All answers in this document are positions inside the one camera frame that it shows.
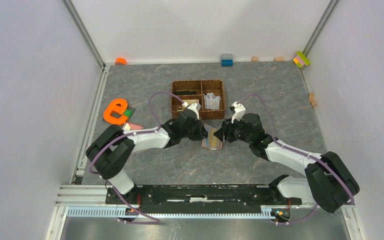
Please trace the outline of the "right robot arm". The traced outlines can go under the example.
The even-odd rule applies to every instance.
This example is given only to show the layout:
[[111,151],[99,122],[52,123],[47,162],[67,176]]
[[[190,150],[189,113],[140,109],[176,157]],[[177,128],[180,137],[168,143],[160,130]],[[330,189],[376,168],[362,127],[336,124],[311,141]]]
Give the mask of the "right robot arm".
[[343,205],[352,205],[360,192],[359,184],[338,154],[308,152],[288,145],[265,131],[258,114],[246,113],[240,120],[225,119],[213,135],[222,142],[245,142],[255,156],[302,174],[282,177],[269,189],[269,199],[275,204],[298,198],[334,213]]

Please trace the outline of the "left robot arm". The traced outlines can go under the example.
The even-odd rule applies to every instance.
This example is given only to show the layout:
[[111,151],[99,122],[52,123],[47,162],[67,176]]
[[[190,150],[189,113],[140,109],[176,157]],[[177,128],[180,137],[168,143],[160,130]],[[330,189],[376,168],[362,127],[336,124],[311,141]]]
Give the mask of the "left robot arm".
[[182,139],[201,141],[208,136],[199,115],[190,109],[161,126],[142,130],[123,130],[110,125],[86,150],[91,172],[108,181],[125,204],[137,198],[135,183],[124,169],[131,154],[148,149],[173,147]]

